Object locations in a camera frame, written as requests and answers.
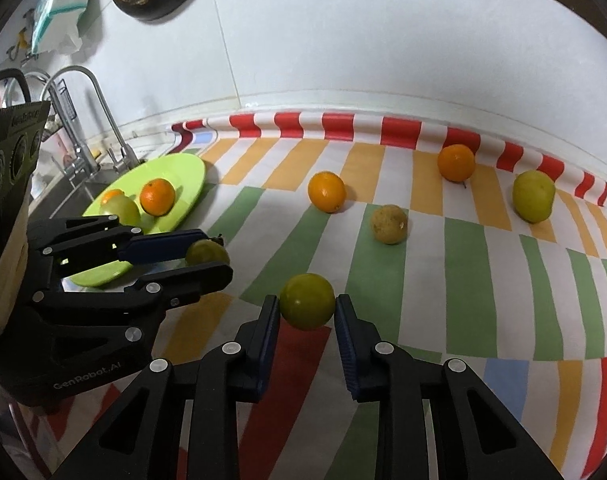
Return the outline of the large green apple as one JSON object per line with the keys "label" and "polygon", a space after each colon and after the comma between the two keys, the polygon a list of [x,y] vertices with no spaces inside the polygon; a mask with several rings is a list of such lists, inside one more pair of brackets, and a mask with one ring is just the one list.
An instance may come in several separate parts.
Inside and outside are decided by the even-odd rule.
{"label": "large green apple", "polygon": [[122,226],[140,225],[140,209],[134,200],[125,195],[112,196],[99,207],[99,212],[107,216],[117,216]]}

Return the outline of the dark green tomato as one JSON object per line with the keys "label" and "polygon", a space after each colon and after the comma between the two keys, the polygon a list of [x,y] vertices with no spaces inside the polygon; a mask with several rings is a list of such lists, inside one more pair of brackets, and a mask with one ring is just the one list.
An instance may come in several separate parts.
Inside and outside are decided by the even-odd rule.
{"label": "dark green tomato", "polygon": [[305,273],[290,278],[279,294],[282,317],[298,330],[316,330],[335,312],[335,292],[320,274]]}
{"label": "dark green tomato", "polygon": [[226,249],[214,240],[198,240],[189,246],[185,261],[188,266],[200,266],[205,263],[230,264],[230,256]]}

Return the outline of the large orange mandarin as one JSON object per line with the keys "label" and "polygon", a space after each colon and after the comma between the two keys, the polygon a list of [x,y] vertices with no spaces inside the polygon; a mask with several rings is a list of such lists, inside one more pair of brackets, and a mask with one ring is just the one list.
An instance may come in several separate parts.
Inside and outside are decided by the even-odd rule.
{"label": "large orange mandarin", "polygon": [[140,191],[140,206],[146,214],[153,217],[165,216],[174,206],[175,188],[173,184],[162,178],[148,181]]}

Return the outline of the large chrome kitchen faucet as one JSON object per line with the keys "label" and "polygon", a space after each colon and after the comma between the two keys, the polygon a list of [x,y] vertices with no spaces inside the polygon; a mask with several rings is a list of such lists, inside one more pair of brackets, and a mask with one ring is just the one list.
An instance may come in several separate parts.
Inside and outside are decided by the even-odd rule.
{"label": "large chrome kitchen faucet", "polygon": [[69,153],[67,162],[64,162],[68,177],[85,179],[97,174],[100,166],[76,126],[78,114],[76,114],[64,80],[50,78],[44,70],[28,70],[22,74],[26,80],[38,81],[49,99],[50,126],[46,126],[44,132],[53,136],[59,129],[62,129],[70,140],[72,151]]}

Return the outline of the stainless steel sink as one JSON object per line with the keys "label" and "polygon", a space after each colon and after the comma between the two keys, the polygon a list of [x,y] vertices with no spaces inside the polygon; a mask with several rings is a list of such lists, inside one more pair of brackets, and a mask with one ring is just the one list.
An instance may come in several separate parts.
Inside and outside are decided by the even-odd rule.
{"label": "stainless steel sink", "polygon": [[29,220],[52,220],[76,218],[90,207],[108,186],[117,180],[117,172],[111,169],[99,170],[79,184],[73,185],[66,177],[50,184],[39,198],[29,207]]}

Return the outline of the thin chrome gooseneck faucet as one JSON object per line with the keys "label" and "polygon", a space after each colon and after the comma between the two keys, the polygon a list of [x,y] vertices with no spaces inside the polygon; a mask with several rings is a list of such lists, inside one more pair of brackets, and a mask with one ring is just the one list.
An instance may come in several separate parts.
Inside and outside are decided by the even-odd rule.
{"label": "thin chrome gooseneck faucet", "polygon": [[140,166],[140,159],[137,158],[134,148],[125,141],[106,101],[104,92],[102,92],[102,87],[95,74],[89,68],[78,64],[64,66],[46,80],[44,89],[42,90],[42,98],[44,98],[51,88],[56,87],[57,82],[66,73],[79,73],[90,81],[90,85],[94,90],[94,96],[92,98],[90,96],[87,97],[88,109],[90,110],[90,114],[93,115],[96,124],[102,124],[107,127],[105,131],[106,137],[102,140],[102,145],[104,145],[105,151],[111,159],[112,168],[119,172],[119,174],[123,174],[125,171]]}

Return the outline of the striped colourful tablecloth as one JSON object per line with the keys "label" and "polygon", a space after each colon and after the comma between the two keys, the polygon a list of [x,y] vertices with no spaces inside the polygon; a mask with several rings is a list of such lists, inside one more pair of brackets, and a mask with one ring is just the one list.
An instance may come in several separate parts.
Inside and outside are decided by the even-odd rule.
{"label": "striped colourful tablecloth", "polygon": [[[186,226],[224,238],[224,292],[169,312],[154,356],[183,364],[231,340],[265,296],[316,273],[348,294],[384,340],[417,359],[460,358],[567,479],[607,454],[607,182],[491,136],[419,120],[280,112],[179,122],[175,149],[207,179]],[[476,169],[439,174],[442,148],[464,144]],[[555,183],[550,217],[513,207],[519,174]],[[347,199],[326,214],[309,199],[320,171]],[[397,205],[407,238],[377,242],[371,217]]]}

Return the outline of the small orange mandarin left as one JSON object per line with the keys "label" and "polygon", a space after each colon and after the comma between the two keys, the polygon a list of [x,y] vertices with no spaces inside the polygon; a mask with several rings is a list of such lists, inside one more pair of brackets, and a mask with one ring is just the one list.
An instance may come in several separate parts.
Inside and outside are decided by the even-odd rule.
{"label": "small orange mandarin left", "polygon": [[343,180],[332,171],[320,171],[308,183],[310,202],[326,214],[335,214],[343,208],[347,189]]}

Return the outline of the small orange mandarin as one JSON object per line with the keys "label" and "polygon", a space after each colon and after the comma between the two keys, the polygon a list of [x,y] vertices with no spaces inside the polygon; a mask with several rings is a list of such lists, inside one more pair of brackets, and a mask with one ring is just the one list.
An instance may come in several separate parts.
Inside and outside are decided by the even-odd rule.
{"label": "small orange mandarin", "polygon": [[308,183],[310,202],[326,214],[335,214],[343,208],[347,189],[343,180],[332,171],[320,171]]}
{"label": "small orange mandarin", "polygon": [[475,154],[464,144],[452,144],[442,148],[437,157],[437,166],[445,180],[463,183],[476,169]]}

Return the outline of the brown round fruit back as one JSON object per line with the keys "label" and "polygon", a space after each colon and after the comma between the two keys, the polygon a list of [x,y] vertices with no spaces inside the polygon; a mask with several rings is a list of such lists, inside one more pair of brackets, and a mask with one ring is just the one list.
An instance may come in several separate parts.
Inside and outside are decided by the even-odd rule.
{"label": "brown round fruit back", "polygon": [[375,240],[386,245],[396,245],[407,238],[409,218],[405,211],[397,205],[377,207],[371,217],[372,233]]}

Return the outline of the teal white tissue pack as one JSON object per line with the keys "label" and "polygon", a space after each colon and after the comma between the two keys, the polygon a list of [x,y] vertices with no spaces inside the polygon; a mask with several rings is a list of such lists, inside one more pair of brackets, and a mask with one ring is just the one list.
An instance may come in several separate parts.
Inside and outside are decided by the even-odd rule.
{"label": "teal white tissue pack", "polygon": [[72,54],[83,44],[79,19],[88,0],[40,0],[34,12],[31,52]]}

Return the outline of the yellow-green apple back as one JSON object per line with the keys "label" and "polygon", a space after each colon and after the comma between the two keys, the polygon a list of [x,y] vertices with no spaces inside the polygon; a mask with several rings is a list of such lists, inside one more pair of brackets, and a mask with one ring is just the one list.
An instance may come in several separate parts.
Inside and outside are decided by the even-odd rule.
{"label": "yellow-green apple back", "polygon": [[513,183],[512,202],[516,214],[531,224],[547,220],[553,209],[556,188],[544,172],[528,170]]}

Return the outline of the small orange mandarin back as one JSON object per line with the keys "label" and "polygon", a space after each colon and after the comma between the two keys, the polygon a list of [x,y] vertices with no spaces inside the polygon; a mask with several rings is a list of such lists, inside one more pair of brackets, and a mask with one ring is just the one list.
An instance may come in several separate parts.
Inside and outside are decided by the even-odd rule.
{"label": "small orange mandarin back", "polygon": [[463,183],[476,169],[475,154],[464,144],[452,144],[442,148],[437,157],[437,166],[445,180]]}

